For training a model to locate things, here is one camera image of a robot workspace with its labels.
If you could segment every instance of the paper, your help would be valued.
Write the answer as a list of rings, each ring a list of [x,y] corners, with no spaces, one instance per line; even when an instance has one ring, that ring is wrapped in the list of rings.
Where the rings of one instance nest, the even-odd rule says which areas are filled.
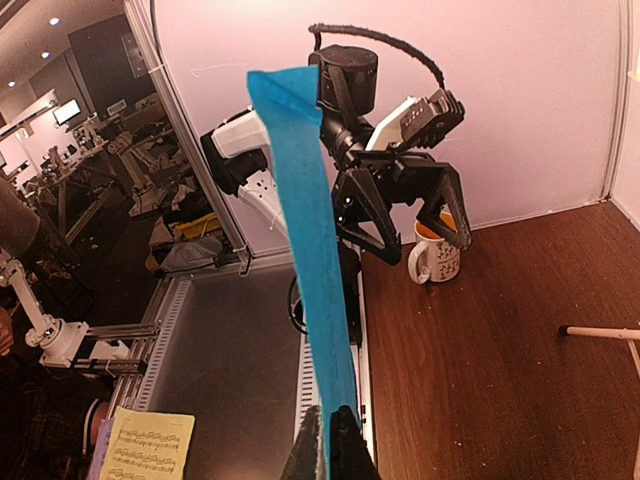
[[[109,448],[109,438],[111,438],[111,430],[113,428],[113,422],[115,418],[104,420],[98,430],[98,439],[96,440],[96,447],[93,450],[93,457],[91,458],[91,469],[89,470],[89,480],[100,480],[100,470],[104,465],[104,459],[107,456],[107,448]]]
[[[248,84],[274,154],[328,445],[331,414],[348,405],[358,418],[358,409],[335,220],[319,140],[318,76],[315,66],[249,72]],[[328,466],[330,447],[324,451]]]
[[[118,408],[100,480],[180,480],[195,418]]]

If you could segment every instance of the sheet music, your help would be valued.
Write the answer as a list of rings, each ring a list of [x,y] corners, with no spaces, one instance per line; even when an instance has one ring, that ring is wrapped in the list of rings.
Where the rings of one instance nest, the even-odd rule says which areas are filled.
[[[118,408],[100,480],[180,480],[194,421]]]

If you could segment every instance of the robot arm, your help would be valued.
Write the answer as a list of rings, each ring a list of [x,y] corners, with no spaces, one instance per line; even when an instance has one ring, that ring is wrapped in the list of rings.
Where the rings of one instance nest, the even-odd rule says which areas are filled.
[[[422,52],[378,32],[330,25],[314,25],[310,31],[316,46],[309,64],[318,65],[320,75],[320,140],[338,170],[332,190],[338,236],[397,264],[402,248],[391,207],[421,199],[418,220],[452,245],[467,248],[471,233],[458,173],[427,153],[409,151],[436,146],[464,119],[464,107],[444,88],[442,72]],[[322,32],[365,36],[399,48],[425,64],[440,88],[430,97],[408,97],[374,128],[364,115],[375,103],[377,55],[359,47],[320,48]],[[286,234],[264,153],[269,138],[258,115],[248,109],[202,136],[201,142],[220,189],[241,198]],[[455,230],[440,220],[445,205]],[[366,222],[373,222],[377,236],[363,228]]]

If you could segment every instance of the mug handle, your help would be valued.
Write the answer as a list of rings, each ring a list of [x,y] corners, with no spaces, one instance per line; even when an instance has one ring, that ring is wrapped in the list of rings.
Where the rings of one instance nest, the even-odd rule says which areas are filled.
[[[429,244],[427,242],[418,242],[418,244],[413,247],[413,250],[411,250],[411,253],[409,254],[409,276],[411,277],[411,280],[413,280],[418,285],[426,283],[426,281],[429,280],[429,277],[431,276],[431,267],[427,268],[426,273],[418,271],[418,259],[422,255],[427,253],[427,250],[429,250]]]

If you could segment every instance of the ceiling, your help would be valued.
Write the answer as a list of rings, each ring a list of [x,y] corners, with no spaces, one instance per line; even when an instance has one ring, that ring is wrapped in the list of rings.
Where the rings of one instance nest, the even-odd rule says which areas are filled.
[[[21,3],[17,12],[6,9],[8,21],[0,16],[0,98],[11,95],[10,81],[24,84],[70,48],[69,33],[124,12],[122,0],[0,0],[0,13]],[[53,17],[60,19],[56,27],[49,25]],[[51,53],[47,60],[45,51]]]

